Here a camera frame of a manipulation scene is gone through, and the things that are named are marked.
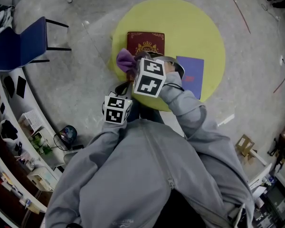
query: blue book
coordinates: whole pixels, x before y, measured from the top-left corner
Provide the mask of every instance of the blue book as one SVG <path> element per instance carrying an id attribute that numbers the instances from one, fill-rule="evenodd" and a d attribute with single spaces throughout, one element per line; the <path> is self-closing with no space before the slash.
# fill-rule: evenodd
<path id="1" fill-rule="evenodd" d="M 181 80 L 185 90 L 193 92 L 194 96 L 200 100 L 201 87 L 203 85 L 204 60 L 191 57 L 176 57 L 177 61 L 184 68 L 185 74 Z"/>

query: chair leg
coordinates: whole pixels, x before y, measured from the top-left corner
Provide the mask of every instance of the chair leg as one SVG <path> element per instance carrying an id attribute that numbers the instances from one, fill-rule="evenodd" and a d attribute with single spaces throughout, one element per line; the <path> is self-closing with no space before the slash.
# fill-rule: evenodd
<path id="1" fill-rule="evenodd" d="M 47 51 L 71 51 L 71 48 L 49 47 Z"/>
<path id="2" fill-rule="evenodd" d="M 48 59 L 45 59 L 45 60 L 33 60 L 33 61 L 30 61 L 29 63 L 48 63 L 49 60 Z"/>
<path id="3" fill-rule="evenodd" d="M 60 26 L 63 26 L 63 27 L 67 27 L 67 28 L 68 28 L 68 25 L 65 25 L 65 24 L 62 24 L 62 23 L 59 23 L 59 22 L 50 20 L 50 19 L 46 19 L 46 22 L 47 22 L 47 23 L 54 24 L 54 25 L 60 25 Z"/>

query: pants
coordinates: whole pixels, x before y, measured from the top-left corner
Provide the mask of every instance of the pants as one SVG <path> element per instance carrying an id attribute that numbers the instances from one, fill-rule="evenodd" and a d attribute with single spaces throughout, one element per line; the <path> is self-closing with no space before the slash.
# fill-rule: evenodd
<path id="1" fill-rule="evenodd" d="M 153 122 L 164 124 L 160 112 L 158 110 L 154 110 L 152 108 L 149 108 L 141 103 L 139 103 L 137 100 L 133 99 L 133 105 L 131 108 L 131 112 L 127 118 L 127 121 L 130 123 L 136 119 L 147 119 Z"/>

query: blue chair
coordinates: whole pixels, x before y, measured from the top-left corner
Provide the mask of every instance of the blue chair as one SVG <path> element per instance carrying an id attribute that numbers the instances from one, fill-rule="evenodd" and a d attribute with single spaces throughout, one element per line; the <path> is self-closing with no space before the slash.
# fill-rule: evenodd
<path id="1" fill-rule="evenodd" d="M 0 33 L 0 71 L 12 71 L 28 63 L 49 62 L 35 60 L 47 50 L 71 51 L 70 48 L 48 47 L 47 23 L 68 28 L 68 25 L 41 17 L 20 35 L 10 27 Z"/>

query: red book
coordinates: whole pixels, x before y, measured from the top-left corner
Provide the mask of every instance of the red book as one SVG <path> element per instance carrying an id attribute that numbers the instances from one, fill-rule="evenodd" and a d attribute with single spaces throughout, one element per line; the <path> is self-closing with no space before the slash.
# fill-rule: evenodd
<path id="1" fill-rule="evenodd" d="M 133 56 L 141 51 L 152 51 L 165 55 L 165 34 L 130 31 L 127 33 L 127 50 Z"/>

